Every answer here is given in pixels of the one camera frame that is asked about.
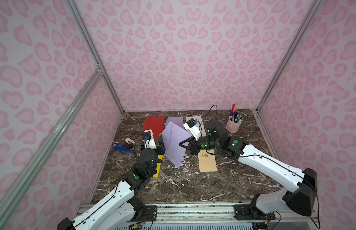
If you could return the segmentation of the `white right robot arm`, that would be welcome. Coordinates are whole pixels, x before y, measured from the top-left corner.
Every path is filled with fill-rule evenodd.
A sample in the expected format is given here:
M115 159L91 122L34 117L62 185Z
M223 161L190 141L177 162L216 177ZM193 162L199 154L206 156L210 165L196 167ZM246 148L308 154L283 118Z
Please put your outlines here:
M287 165L254 147L245 139L229 136L224 124L215 120L207 123L203 136L199 121L190 119L183 124L192 137L180 142L180 146L193 155L201 150L215 150L227 159L251 166L274 179L282 189L255 195L251 203L239 212L254 219L264 219L275 211L291 210L301 216L310 217L317 200L317 173L311 168L304 170Z

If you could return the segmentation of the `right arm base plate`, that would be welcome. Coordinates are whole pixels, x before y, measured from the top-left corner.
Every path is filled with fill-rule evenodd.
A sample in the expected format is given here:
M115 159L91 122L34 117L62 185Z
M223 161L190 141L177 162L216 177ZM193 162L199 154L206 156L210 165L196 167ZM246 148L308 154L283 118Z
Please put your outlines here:
M274 213L265 214L260 211L258 208L252 205L234 205L234 217L236 220L263 220L270 222L276 220Z

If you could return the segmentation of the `yellow envelope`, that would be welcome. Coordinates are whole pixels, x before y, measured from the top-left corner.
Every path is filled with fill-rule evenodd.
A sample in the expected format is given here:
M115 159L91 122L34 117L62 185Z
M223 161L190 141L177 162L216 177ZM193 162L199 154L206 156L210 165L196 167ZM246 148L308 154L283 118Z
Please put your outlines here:
M159 176L159 172L160 172L160 167L161 167L163 155L159 155L159 156L158 156L158 159L160 160L160 162L157 163L157 165L156 165L156 173L153 175L153 178L157 178L157 177Z

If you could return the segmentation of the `lilac envelope with butterfly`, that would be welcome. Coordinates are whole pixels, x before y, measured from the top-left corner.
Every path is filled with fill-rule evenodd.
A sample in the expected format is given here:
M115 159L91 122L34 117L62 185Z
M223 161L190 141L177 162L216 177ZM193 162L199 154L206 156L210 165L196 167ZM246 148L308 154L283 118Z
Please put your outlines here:
M183 117L168 117L166 120L165 125L167 126L169 123L174 123L175 125L184 128L183 124Z

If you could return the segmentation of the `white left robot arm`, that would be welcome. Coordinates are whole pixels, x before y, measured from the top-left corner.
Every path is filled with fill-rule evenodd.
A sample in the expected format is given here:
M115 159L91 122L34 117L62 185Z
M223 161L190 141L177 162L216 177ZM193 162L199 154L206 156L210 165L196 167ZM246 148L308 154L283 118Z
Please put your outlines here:
M144 204L136 195L157 173L157 166L162 163L158 156L164 155L165 146L162 138L156 147L152 146L153 139L143 141L144 149L137 155L136 164L121 177L118 185L85 213L73 220L60 221L58 230L113 230L135 215L146 216L142 211Z

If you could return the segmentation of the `cream white envelope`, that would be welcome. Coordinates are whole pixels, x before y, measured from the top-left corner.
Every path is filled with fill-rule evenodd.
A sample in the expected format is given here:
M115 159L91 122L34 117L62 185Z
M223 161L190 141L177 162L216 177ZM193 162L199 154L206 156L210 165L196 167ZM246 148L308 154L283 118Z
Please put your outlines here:
M192 127L192 128L189 127L188 125L186 125L186 123L189 122L191 119L194 120L194 127ZM194 137L198 138L199 134L200 134L200 137L207 136L201 116L186 117L186 122L184 124L184 128L187 131L189 131Z

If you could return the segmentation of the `red envelope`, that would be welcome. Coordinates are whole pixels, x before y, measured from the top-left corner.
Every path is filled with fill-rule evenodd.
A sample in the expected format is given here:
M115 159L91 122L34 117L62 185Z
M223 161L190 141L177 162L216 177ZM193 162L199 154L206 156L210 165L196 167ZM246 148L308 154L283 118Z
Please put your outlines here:
M164 116L149 116L142 124L143 130L152 130L154 139L160 138L164 130Z

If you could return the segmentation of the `tan kraft envelope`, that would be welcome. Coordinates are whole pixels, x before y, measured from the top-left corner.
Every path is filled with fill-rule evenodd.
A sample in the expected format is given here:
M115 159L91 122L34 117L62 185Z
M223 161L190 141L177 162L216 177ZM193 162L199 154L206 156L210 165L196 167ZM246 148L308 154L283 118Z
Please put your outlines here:
M214 150L201 150L198 154L200 172L216 172L217 165Z

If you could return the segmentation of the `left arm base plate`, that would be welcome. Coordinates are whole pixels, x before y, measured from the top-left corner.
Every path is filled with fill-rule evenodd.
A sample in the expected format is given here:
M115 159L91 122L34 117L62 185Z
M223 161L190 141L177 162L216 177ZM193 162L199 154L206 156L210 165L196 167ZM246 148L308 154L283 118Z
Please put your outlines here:
M145 205L139 207L134 217L131 219L131 222L140 222L147 220L156 221L157 218L157 206L155 205Z

